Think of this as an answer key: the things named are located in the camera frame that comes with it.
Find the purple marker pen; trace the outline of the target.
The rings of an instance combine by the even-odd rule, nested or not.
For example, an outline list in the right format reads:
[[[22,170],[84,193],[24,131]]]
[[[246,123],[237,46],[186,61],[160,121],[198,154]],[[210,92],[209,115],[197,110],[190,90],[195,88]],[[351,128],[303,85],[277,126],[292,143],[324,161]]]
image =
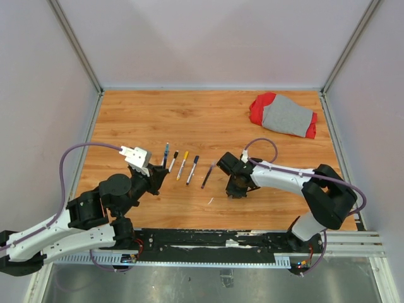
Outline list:
[[[204,178],[204,180],[203,180],[203,183],[202,183],[202,185],[201,185],[201,189],[204,189],[204,188],[206,187],[206,183],[208,182],[208,179],[209,179],[209,177],[210,177],[210,175],[211,175],[213,169],[215,168],[216,163],[217,163],[216,160],[214,160],[214,161],[211,163],[211,165],[210,165],[210,167],[209,167],[209,169],[208,169],[208,171],[207,171],[207,173],[206,173],[206,175],[205,175],[205,178]]]

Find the white whiteboard marker pen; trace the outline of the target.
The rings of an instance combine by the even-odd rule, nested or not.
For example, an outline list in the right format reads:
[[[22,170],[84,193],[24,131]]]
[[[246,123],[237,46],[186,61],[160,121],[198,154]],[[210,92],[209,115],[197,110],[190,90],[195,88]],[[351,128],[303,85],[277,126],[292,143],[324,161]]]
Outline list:
[[[176,151],[174,152],[172,161],[171,161],[171,163],[170,163],[170,165],[169,165],[169,168],[168,168],[169,173],[171,173],[171,171],[172,171],[172,169],[173,169],[173,167],[174,167],[174,164],[175,164],[175,161],[176,161],[176,159],[177,159],[178,154],[179,154],[179,151],[176,150]]]

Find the white marker yellow end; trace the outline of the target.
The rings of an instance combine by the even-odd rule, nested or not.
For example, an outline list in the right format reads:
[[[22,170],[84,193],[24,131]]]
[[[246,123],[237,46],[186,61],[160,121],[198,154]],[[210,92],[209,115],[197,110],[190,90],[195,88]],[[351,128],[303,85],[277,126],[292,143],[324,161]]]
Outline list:
[[[184,170],[184,167],[185,167],[185,164],[186,164],[186,160],[187,160],[187,158],[188,158],[188,155],[189,155],[189,151],[186,151],[185,154],[184,154],[184,157],[183,157],[183,159],[182,159],[182,163],[181,163],[181,166],[180,166],[180,168],[179,168],[177,177],[176,177],[176,180],[177,180],[177,181],[179,181],[180,178],[181,178],[181,175],[182,175],[182,172],[183,172],[183,170]]]

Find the white blue marker pen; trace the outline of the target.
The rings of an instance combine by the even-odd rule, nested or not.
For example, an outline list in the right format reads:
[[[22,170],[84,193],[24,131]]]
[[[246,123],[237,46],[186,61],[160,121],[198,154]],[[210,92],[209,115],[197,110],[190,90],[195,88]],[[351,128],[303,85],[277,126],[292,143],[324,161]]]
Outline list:
[[[195,171],[195,169],[196,169],[198,160],[199,160],[199,155],[196,155],[195,158],[194,158],[194,161],[193,161],[193,166],[191,167],[191,171],[190,171],[190,173],[189,173],[189,175],[188,175],[188,177],[187,177],[187,181],[186,181],[186,185],[187,185],[187,186],[188,186],[188,185],[190,184],[190,182],[191,182],[191,179],[192,179],[193,174],[194,174],[194,171]]]

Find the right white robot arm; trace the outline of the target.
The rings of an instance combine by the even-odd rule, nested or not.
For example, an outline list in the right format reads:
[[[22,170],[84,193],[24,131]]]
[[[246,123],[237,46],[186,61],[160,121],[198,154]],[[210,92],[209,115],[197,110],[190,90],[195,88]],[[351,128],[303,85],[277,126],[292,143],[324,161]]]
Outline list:
[[[340,229],[349,216],[357,195],[330,166],[296,169],[275,165],[259,158],[241,158],[227,152],[217,166],[229,176],[225,192],[231,198],[245,198],[249,191],[271,187],[302,196],[309,211],[297,217],[283,237],[282,244],[299,253],[320,232]]]

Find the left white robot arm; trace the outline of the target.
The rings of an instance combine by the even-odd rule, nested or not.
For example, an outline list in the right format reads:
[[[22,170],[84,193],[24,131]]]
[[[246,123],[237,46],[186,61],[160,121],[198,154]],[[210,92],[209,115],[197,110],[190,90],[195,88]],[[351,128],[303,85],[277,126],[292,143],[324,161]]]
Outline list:
[[[57,219],[26,231],[1,232],[1,272],[26,276],[63,256],[92,249],[127,250],[139,244],[126,213],[145,193],[158,195],[168,170],[147,165],[147,174],[130,169],[114,174],[91,191],[69,201]]]

